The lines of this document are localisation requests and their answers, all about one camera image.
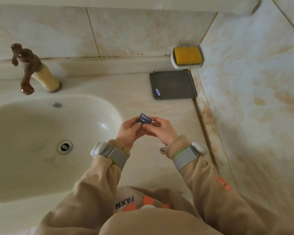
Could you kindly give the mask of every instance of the gray rectangular tray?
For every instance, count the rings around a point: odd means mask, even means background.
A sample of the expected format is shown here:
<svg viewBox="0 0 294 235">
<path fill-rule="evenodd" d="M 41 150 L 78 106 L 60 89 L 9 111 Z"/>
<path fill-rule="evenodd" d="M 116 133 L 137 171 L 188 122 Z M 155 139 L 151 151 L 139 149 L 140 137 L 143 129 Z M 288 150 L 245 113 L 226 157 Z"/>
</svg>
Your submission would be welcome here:
<svg viewBox="0 0 294 235">
<path fill-rule="evenodd" d="M 156 100 L 187 99 L 197 97 L 190 71 L 152 72 L 149 74 L 152 95 Z M 161 93 L 157 96 L 155 89 Z"/>
</svg>

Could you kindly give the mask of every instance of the faucet spout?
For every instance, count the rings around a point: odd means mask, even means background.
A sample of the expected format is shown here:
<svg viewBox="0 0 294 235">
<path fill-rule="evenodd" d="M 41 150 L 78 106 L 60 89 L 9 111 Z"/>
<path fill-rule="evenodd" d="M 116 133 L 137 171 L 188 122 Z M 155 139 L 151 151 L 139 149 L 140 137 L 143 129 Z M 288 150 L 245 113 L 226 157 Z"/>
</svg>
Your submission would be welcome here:
<svg viewBox="0 0 294 235">
<path fill-rule="evenodd" d="M 22 48 L 22 45 L 19 43 L 12 44 L 11 49 L 13 52 L 12 65 L 18 66 L 18 62 L 20 62 L 24 69 L 21 91 L 25 95 L 31 95 L 35 90 L 30 84 L 30 79 L 34 72 L 39 71 L 43 67 L 41 60 L 30 49 Z"/>
</svg>

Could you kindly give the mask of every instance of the sponge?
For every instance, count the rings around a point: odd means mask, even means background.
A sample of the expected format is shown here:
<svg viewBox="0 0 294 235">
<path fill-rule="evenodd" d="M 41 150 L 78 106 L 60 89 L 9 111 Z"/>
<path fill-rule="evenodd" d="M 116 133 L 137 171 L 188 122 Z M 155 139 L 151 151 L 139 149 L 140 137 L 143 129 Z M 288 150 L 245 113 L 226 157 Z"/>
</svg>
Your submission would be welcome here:
<svg viewBox="0 0 294 235">
<path fill-rule="evenodd" d="M 198 47 L 175 47 L 173 51 L 177 65 L 200 64 L 202 62 Z"/>
</svg>

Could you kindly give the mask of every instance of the bronze faucet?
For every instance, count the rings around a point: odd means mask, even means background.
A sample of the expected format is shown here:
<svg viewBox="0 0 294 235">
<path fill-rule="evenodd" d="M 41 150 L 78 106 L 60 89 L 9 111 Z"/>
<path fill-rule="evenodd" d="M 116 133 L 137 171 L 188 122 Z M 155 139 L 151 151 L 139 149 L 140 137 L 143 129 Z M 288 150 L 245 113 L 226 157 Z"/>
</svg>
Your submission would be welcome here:
<svg viewBox="0 0 294 235">
<path fill-rule="evenodd" d="M 51 74 L 48 67 L 30 49 L 22 48 L 22 45 L 19 43 L 12 44 L 11 49 L 13 52 L 12 65 L 18 66 L 18 62 L 20 62 L 24 69 L 24 76 L 21 82 L 23 94 L 30 95 L 34 93 L 35 90 L 29 82 L 32 76 L 48 92 L 57 92 L 61 89 L 61 82 Z"/>
<path fill-rule="evenodd" d="M 33 54 L 30 49 L 22 48 L 22 45 L 19 43 L 12 44 L 11 49 L 13 52 L 12 65 L 18 66 L 19 61 L 24 69 L 21 91 L 25 95 L 31 95 L 35 90 L 29 81 L 32 74 L 42 67 L 41 60 L 37 55 Z"/>
</svg>

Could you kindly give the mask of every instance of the gray wrist band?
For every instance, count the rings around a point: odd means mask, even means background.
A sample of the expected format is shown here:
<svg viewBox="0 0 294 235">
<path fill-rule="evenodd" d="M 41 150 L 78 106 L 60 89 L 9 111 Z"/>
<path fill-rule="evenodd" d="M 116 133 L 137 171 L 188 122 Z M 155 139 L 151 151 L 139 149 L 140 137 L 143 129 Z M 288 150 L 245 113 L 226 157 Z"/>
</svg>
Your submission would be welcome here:
<svg viewBox="0 0 294 235">
<path fill-rule="evenodd" d="M 127 161 L 125 153 L 114 146 L 106 146 L 101 155 L 106 156 L 106 158 L 110 158 L 116 165 L 119 166 L 119 168 L 121 168 L 121 171 L 123 170 L 123 167 Z"/>
<path fill-rule="evenodd" d="M 194 161 L 197 156 L 199 156 L 199 152 L 193 146 L 189 146 L 179 154 L 173 158 L 173 163 L 178 171 L 180 171 L 184 166 Z"/>
</svg>

